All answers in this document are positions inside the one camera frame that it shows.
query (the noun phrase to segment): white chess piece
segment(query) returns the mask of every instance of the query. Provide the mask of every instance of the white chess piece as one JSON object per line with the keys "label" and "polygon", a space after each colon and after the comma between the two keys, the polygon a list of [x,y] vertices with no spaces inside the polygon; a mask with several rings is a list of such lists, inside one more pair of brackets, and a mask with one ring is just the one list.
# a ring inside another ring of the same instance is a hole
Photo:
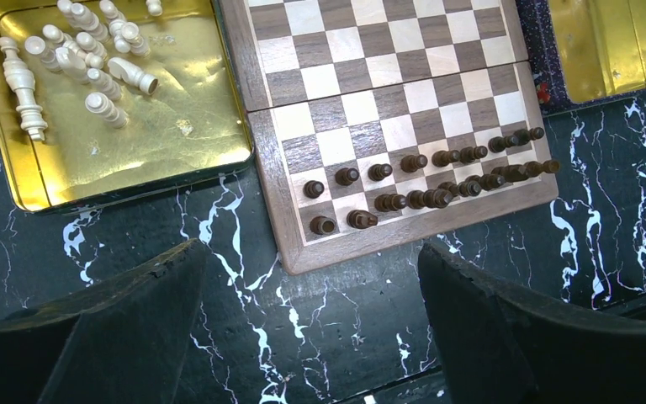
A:
{"label": "white chess piece", "polygon": [[80,24],[80,26],[93,36],[96,40],[106,41],[109,39],[108,29],[105,25],[100,24],[100,19],[95,13],[90,11],[90,8],[83,6],[80,3],[75,3],[71,7],[73,17]]}
{"label": "white chess piece", "polygon": [[87,78],[96,90],[105,94],[105,96],[113,101],[122,98],[122,88],[120,88],[120,85],[108,73],[98,69],[88,69]]}
{"label": "white chess piece", "polygon": [[63,47],[73,51],[76,56],[83,59],[87,63],[88,67],[93,67],[96,69],[102,69],[103,67],[105,67],[105,60],[102,57],[95,55],[92,52],[84,51],[80,46],[78,46],[75,40],[67,40],[63,42]]}
{"label": "white chess piece", "polygon": [[115,49],[120,53],[129,53],[132,50],[130,43],[122,36],[122,26],[127,23],[125,19],[114,19],[110,21],[110,34],[113,36]]}
{"label": "white chess piece", "polygon": [[59,29],[53,24],[44,25],[43,36],[48,41],[52,42],[53,45],[56,46],[56,48],[63,46],[63,42],[67,40],[73,40],[73,38],[70,35],[61,31],[61,29]]}
{"label": "white chess piece", "polygon": [[95,115],[103,118],[108,125],[115,129],[127,125],[127,114],[115,106],[103,93],[92,93],[85,98],[85,108]]}
{"label": "white chess piece", "polygon": [[19,58],[16,41],[6,36],[0,38],[1,52],[6,56],[3,61],[3,75],[11,91],[16,93],[19,106],[16,111],[21,114],[21,129],[29,132],[33,141],[44,141],[43,131],[48,124],[43,120],[43,108],[35,102],[35,76],[24,61]]}
{"label": "white chess piece", "polygon": [[124,17],[124,14],[118,10],[118,8],[115,6],[115,3],[111,2],[110,0],[100,0],[100,11],[103,12],[105,15],[105,18],[108,20],[108,24],[114,19],[122,19],[124,21],[127,21],[127,19]]}
{"label": "white chess piece", "polygon": [[54,73],[61,71],[61,65],[56,60],[56,53],[48,47],[43,38],[31,36],[26,40],[24,47],[28,53],[38,57],[46,69]]}
{"label": "white chess piece", "polygon": [[147,0],[147,11],[151,16],[158,17],[162,15],[162,0]]}
{"label": "white chess piece", "polygon": [[73,17],[73,12],[71,10],[71,7],[73,6],[73,2],[71,0],[58,0],[58,3],[56,4],[56,6],[58,7],[59,10],[61,10],[63,17],[66,18],[66,21],[68,21],[68,24],[71,27],[73,27],[74,29],[80,29],[80,25]]}
{"label": "white chess piece", "polygon": [[99,40],[93,38],[89,33],[81,32],[78,34],[76,36],[76,42],[83,50],[100,56],[103,59],[108,58],[108,52],[105,50],[105,46]]}
{"label": "white chess piece", "polygon": [[85,61],[78,57],[75,52],[68,48],[60,47],[56,49],[56,59],[61,69],[79,84],[88,84],[87,66]]}
{"label": "white chess piece", "polygon": [[150,54],[150,44],[144,36],[140,35],[140,27],[135,23],[125,23],[120,29],[124,40],[128,41],[131,46],[133,55],[147,56]]}
{"label": "white chess piece", "polygon": [[114,57],[108,62],[110,74],[130,86],[139,88],[143,93],[152,95],[159,85],[157,77],[145,72],[136,64],[126,61],[121,57]]}

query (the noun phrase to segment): gold tray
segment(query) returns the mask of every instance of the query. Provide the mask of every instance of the gold tray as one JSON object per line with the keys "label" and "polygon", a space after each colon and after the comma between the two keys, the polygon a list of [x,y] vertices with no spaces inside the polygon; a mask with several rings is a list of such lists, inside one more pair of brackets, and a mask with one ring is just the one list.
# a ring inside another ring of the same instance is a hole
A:
{"label": "gold tray", "polygon": [[569,97],[646,88],[646,0],[550,0]]}
{"label": "gold tray", "polygon": [[[75,34],[55,3],[0,0],[0,36],[19,43],[20,57],[35,74],[36,101],[49,125],[43,143],[31,142],[20,129],[0,51],[0,148],[17,206],[45,210],[194,171],[201,177],[201,170],[208,168],[211,178],[223,171],[216,167],[230,169],[252,155],[210,1],[165,0],[165,13],[156,19],[147,13],[144,0],[115,2],[149,38],[152,53],[146,58],[123,56],[110,41],[109,56],[133,61],[160,82],[152,97],[123,85],[124,97],[116,104],[130,122],[121,130],[109,128],[85,109],[92,87],[47,71],[25,52],[26,38],[42,36],[45,24]],[[83,3],[105,21],[98,2]]]}

